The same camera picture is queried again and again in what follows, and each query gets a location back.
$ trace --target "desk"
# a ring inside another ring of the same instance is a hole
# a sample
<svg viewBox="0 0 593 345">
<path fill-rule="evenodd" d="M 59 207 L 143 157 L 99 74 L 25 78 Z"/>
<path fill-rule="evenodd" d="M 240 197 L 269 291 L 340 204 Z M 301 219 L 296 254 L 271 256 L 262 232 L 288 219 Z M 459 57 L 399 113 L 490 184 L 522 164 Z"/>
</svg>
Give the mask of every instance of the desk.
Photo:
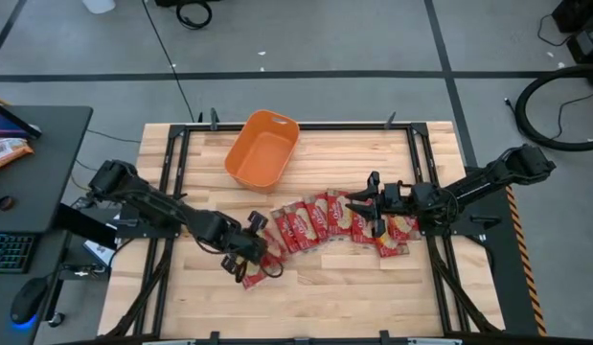
<svg viewBox="0 0 593 345">
<path fill-rule="evenodd" d="M 55 271 L 62 259 L 69 235 L 53 229 L 52 223 L 92 109 L 84 106 L 11 106 L 9 109 L 43 131 L 38 140 L 31 142 L 34 155 L 0 170 L 0 196 L 10 195 L 17 200 L 8 212 L 0 211 L 0 231 L 43 234 L 27 274 L 0 275 L 0 344 L 18 345 L 34 341 L 51 293 L 41 304 L 36 322 L 25 331 L 11 326 L 11 301 L 28 280 Z M 55 277 L 49 279 L 54 288 Z"/>
<path fill-rule="evenodd" d="M 427 126 L 441 184 L 463 177 L 452 123 Z M 169 128 L 146 125 L 137 161 L 141 177 L 156 187 Z M 278 189 L 259 195 L 243 190 L 223 169 L 236 136 L 193 133 L 183 182 L 185 202 L 246 223 L 253 209 L 268 214 L 273 207 L 327 188 L 361 190 L 372 169 L 380 172 L 382 182 L 415 182 L 404 133 L 303 130 Z M 178 153 L 176 149 L 172 172 Z M 173 173 L 168 191 L 174 181 Z M 503 328 L 485 250 L 460 237 L 453 243 L 463 287 L 490 322 Z M 332 242 L 294 258 L 283 277 L 244 291 L 221 270 L 221 257 L 201 252 L 184 232 L 173 249 L 161 337 L 208 338 L 211 331 L 220 331 L 222 338 L 377 337 L 379 330 L 390 330 L 392 336 L 441 335 L 425 241 L 410 242 L 409 248 L 408 256 L 381 260 L 374 249 Z M 117 323 L 137 295 L 146 253 L 147 240 L 138 240 L 115 259 L 99 334 Z M 457 329 L 450 295 L 448 301 Z M 148 305 L 146 332 L 153 304 Z"/>
</svg>

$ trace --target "monitor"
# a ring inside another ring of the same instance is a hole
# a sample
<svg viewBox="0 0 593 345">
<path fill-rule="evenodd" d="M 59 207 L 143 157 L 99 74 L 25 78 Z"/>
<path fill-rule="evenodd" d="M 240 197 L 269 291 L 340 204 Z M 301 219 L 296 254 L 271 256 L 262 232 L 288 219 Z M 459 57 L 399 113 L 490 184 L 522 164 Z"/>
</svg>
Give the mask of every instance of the monitor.
<svg viewBox="0 0 593 345">
<path fill-rule="evenodd" d="M 0 138 L 38 138 L 40 130 L 28 125 L 0 105 Z"/>
</svg>

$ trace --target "black metal frame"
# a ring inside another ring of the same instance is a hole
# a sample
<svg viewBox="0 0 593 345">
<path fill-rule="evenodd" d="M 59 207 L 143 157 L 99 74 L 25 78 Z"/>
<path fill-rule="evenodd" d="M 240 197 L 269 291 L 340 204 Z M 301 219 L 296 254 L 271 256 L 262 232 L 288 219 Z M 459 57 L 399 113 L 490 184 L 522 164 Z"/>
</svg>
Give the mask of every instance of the black metal frame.
<svg viewBox="0 0 593 345">
<path fill-rule="evenodd" d="M 187 163 L 188 157 L 188 145 L 190 142 L 190 136 L 194 132 L 200 131 L 240 131 L 244 124 L 218 124 L 215 121 L 212 124 L 193 124 L 193 125 L 172 125 L 169 130 L 169 138 L 166 147 L 166 153 L 164 157 L 164 163 L 162 167 L 162 175 L 160 179 L 160 186 L 159 189 L 162 192 L 165 192 L 168 187 L 169 176 L 171 173 L 171 161 L 172 161 L 172 154 L 174 152 L 174 146 L 177 137 L 181 137 L 181 150 L 179 152 L 179 160 L 177 165 L 177 172 L 176 172 L 176 179 L 175 185 L 173 190 L 173 197 L 179 198 L 182 193 L 183 188 L 183 178 L 185 175 L 185 167 Z M 428 169 L 428 174 L 430 176 L 431 182 L 438 184 L 439 179 L 436 172 L 436 164 L 434 161 L 434 156 L 432 153 L 432 148 L 430 145 L 430 140 L 428 136 L 428 129 L 426 123 L 301 123 L 300 124 L 301 130 L 404 130 L 407 137 L 407 143 L 409 145 L 409 152 L 411 155 L 411 161 L 413 164 L 413 174 L 415 176 L 415 182 L 423 182 L 423 175 L 422 175 L 422 167 L 420 163 L 420 156 L 418 153 L 417 141 L 416 136 L 420 136 L 422 138 L 422 145 L 423 145 L 423 154 L 426 162 L 426 168 Z M 436 238 L 434 235 L 430 233 L 430 235 L 426 236 L 427 246 L 428 246 L 428 254 L 430 257 L 431 262 L 436 258 L 441 258 L 441 254 L 436 244 Z M 455 260 L 455 255 L 453 251 L 453 245 L 451 243 L 450 236 L 443 237 L 444 248 L 445 248 L 445 259 L 448 266 L 448 271 L 450 277 L 453 278 L 453 284 L 449 284 L 450 287 L 456 286 L 456 283 L 460 284 L 460 278 L 458 276 L 458 268 Z M 148 283 L 151 273 L 153 271 L 153 263 L 155 261 L 155 256 L 157 252 L 157 239 L 151 239 L 149 241 L 148 247 L 148 254 L 147 254 L 147 261 L 144 270 L 143 276 L 143 283 L 142 287 Z M 168 259 L 171 259 L 172 248 L 174 245 L 174 239 L 167 239 L 164 248 L 163 257 L 166 255 Z M 447 305 L 447 299 L 445 295 L 445 287 L 444 287 L 444 280 L 442 274 L 436 269 L 435 265 L 432 265 L 432 276 L 435 286 L 435 293 L 437 297 L 437 304 L 439 307 L 439 315 L 441 319 L 441 324 L 443 327 L 444 334 L 452 333 L 451 322 L 449 318 L 449 311 Z M 169 280 L 170 271 L 167 269 L 166 272 L 163 274 L 160 283 L 159 289 L 157 294 L 157 303 L 155 312 L 153 315 L 153 331 L 152 334 L 154 336 L 159 337 L 162 329 L 162 318 L 164 315 L 164 306 L 166 301 L 166 293 L 167 293 L 167 286 Z M 466 309 L 463 306 L 463 303 L 458 299 L 457 295 L 455 296 L 455 303 L 458 310 L 458 318 L 460 322 L 460 331 L 462 332 L 469 332 L 469 324 L 468 324 L 468 317 L 466 313 Z M 140 335 L 143 333 L 143 325 L 145 322 L 145 312 L 140 312 L 137 316 L 135 325 L 134 325 L 134 335 Z M 384 338 L 384 334 L 387 334 L 385 331 L 381 331 L 382 337 L 381 340 Z M 273 342 L 277 341 L 277 339 L 255 339 L 258 342 Z M 356 338 L 356 339 L 324 339 L 324 341 L 328 341 L 330 343 L 336 341 L 356 341 L 358 343 L 378 343 L 379 338 Z M 387 335 L 388 341 L 404 341 L 405 338 L 392 338 Z"/>
</svg>

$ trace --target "computer mouse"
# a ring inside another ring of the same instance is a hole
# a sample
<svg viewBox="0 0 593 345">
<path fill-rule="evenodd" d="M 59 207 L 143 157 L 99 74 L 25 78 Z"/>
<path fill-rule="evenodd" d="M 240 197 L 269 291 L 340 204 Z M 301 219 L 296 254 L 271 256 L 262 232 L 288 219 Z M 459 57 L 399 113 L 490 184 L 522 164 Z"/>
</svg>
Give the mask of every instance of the computer mouse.
<svg viewBox="0 0 593 345">
<path fill-rule="evenodd" d="M 47 280 L 45 278 L 29 280 L 12 300 L 12 322 L 22 325 L 30 321 L 38 311 L 45 292 L 47 292 Z"/>
</svg>

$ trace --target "black desk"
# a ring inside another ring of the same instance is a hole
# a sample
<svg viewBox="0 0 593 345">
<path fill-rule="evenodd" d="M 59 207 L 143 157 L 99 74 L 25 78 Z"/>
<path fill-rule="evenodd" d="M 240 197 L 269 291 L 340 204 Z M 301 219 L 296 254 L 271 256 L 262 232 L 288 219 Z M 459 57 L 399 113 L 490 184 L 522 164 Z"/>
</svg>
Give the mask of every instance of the black desk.
<svg viewBox="0 0 593 345">
<path fill-rule="evenodd" d="M 67 231 L 52 229 L 62 194 L 68 183 L 92 109 L 84 106 L 12 106 L 22 120 L 38 125 L 43 135 L 31 143 L 35 154 L 25 156 L 0 170 L 0 196 L 10 195 L 17 204 L 0 211 L 0 231 L 43 233 L 27 274 L 0 275 L 0 344 L 31 344 L 39 323 L 49 307 L 49 296 L 41 304 L 28 330 L 11 324 L 11 301 L 33 277 L 57 270 L 71 237 Z M 52 291 L 57 277 L 50 279 Z"/>
</svg>

